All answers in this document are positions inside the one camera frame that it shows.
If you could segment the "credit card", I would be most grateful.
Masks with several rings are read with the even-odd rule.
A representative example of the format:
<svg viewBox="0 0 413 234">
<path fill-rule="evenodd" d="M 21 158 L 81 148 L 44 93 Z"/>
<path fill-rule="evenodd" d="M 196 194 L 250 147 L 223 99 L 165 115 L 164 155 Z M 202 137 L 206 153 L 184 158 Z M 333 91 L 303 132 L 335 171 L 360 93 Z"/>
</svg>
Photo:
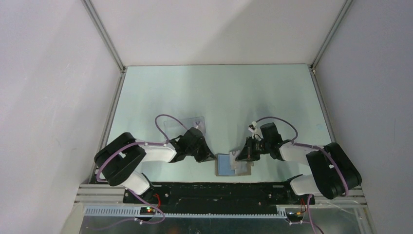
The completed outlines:
<svg viewBox="0 0 413 234">
<path fill-rule="evenodd" d="M 230 167 L 232 170 L 235 171 L 236 174 L 242 174 L 247 172 L 247 162 L 236 160 L 239 153 L 240 151 L 229 152 Z"/>
</svg>

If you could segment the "grey felt card holder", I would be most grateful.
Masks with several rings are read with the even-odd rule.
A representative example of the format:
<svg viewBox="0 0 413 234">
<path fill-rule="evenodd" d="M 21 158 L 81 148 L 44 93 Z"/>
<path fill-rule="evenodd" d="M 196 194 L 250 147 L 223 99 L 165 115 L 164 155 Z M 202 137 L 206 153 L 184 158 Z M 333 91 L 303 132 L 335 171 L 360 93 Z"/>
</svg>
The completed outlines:
<svg viewBox="0 0 413 234">
<path fill-rule="evenodd" d="M 215 161 L 216 176 L 247 176 L 252 175 L 251 163 L 236 161 L 240 150 L 230 151 L 228 154 L 217 154 Z"/>
</svg>

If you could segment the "clear plastic card box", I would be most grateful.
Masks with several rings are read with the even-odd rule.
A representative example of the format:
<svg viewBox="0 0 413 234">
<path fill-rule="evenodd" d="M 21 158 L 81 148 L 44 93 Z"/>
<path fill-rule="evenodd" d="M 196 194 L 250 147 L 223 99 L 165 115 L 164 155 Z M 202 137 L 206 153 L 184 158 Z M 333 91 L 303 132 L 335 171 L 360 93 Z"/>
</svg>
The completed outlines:
<svg viewBox="0 0 413 234">
<path fill-rule="evenodd" d="M 187 129 L 192 128 L 193 127 L 193 121 L 198 119 L 198 118 L 205 119 L 204 117 L 191 117 L 191 118 L 179 119 L 179 121 L 182 124 L 180 124 L 179 122 L 177 122 L 173 119 L 165 120 L 164 121 L 164 132 L 170 138 L 174 138 L 174 137 L 177 137 L 179 135 L 183 135 L 187 131 L 186 128 Z"/>
</svg>

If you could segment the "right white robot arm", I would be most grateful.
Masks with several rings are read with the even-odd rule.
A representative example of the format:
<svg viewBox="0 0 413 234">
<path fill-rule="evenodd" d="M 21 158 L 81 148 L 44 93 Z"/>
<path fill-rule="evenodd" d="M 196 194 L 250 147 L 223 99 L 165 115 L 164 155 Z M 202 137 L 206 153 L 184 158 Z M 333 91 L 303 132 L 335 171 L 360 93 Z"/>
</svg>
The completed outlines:
<svg viewBox="0 0 413 234">
<path fill-rule="evenodd" d="M 320 194 L 327 199 L 348 195 L 362 183 L 361 174 L 336 142 L 318 146 L 283 139 L 273 122 L 260 127 L 252 122 L 249 130 L 252 135 L 235 154 L 236 161 L 253 162 L 260 160 L 262 155 L 270 155 L 275 160 L 296 162 L 310 168 L 310 175 L 300 175 L 288 181 L 289 187 L 284 189 L 283 197 L 290 204 L 309 194 Z"/>
</svg>

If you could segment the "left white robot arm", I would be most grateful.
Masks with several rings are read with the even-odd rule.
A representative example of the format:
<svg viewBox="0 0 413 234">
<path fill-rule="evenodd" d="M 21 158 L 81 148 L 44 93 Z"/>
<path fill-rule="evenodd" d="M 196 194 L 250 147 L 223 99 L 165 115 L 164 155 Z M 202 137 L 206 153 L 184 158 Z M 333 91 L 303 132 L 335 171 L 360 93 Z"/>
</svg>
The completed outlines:
<svg viewBox="0 0 413 234">
<path fill-rule="evenodd" d="M 139 141 L 125 132 L 94 156 L 98 167 L 96 180 L 110 186 L 121 185 L 142 203 L 148 203 L 154 197 L 153 185 L 143 173 L 136 171 L 138 165 L 147 161 L 175 163 L 187 156 L 194 157 L 198 163 L 216 159 L 203 133 L 194 127 L 165 143 Z"/>
</svg>

